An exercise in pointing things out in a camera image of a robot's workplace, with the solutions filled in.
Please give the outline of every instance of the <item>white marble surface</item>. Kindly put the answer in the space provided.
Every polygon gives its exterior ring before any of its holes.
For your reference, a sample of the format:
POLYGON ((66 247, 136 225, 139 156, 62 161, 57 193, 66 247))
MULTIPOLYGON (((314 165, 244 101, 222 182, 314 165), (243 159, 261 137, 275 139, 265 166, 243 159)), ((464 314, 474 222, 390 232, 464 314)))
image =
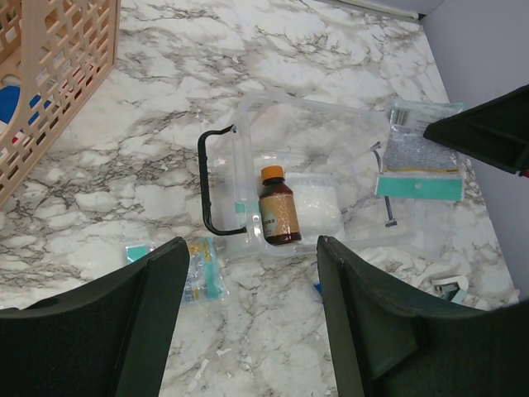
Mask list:
MULTIPOLYGON (((123 243, 207 236, 196 143, 252 90, 381 109, 443 102, 418 25, 313 0, 123 0, 119 62, 0 213, 0 306, 25 307, 122 265, 123 243)), ((466 304, 516 302, 472 171, 450 264, 367 260, 421 289, 467 274, 466 304)), ((224 304, 180 311, 163 396, 337 395, 314 258, 225 266, 224 304)))

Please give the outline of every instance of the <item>bottle label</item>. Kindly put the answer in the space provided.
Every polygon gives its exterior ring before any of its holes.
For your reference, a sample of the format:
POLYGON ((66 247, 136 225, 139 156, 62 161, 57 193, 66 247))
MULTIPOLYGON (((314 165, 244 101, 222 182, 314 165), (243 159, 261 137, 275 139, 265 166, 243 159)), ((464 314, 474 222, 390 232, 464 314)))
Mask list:
POLYGON ((276 194, 259 202, 264 237, 299 233, 298 215, 291 194, 276 194))

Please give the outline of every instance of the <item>basket lattice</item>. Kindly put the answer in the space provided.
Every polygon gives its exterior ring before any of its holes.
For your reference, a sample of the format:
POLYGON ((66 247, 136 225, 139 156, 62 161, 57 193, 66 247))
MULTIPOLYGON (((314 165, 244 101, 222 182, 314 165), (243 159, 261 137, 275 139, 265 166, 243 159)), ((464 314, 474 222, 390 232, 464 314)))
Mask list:
POLYGON ((0 7, 0 89, 20 86, 17 110, 0 131, 2 206, 115 64, 120 2, 0 0, 0 7))

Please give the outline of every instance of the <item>amber glass bottle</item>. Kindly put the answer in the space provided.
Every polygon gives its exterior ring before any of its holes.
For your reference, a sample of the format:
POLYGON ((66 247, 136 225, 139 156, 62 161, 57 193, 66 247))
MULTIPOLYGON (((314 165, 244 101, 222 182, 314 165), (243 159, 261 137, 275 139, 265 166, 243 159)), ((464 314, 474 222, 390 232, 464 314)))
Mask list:
POLYGON ((271 165, 261 170, 264 190, 259 197, 264 239, 275 246, 301 240, 292 190, 284 184, 283 168, 271 165))

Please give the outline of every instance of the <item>plastic wrapper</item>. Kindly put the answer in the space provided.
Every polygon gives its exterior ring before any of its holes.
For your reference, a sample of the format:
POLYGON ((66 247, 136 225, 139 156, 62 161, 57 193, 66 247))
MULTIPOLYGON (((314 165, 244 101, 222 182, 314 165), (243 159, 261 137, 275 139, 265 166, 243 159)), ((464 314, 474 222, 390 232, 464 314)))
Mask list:
POLYGON ((344 240, 344 222, 336 194, 336 183, 325 174, 295 173, 286 175, 294 193, 302 239, 316 244, 321 235, 344 240))
MULTIPOLYGON (((215 245, 211 238, 187 242, 189 270, 182 295, 182 305, 224 299, 228 290, 221 276, 215 245)), ((139 260, 155 249, 152 242, 125 245, 126 263, 139 260)))
POLYGON ((450 262, 455 232, 454 203, 436 200, 412 201, 416 216, 416 233, 402 248, 429 261, 450 262))
POLYGON ((422 135, 426 127, 463 110, 461 103, 388 102, 390 133, 382 157, 377 194, 412 198, 461 200, 464 178, 460 157, 422 135))

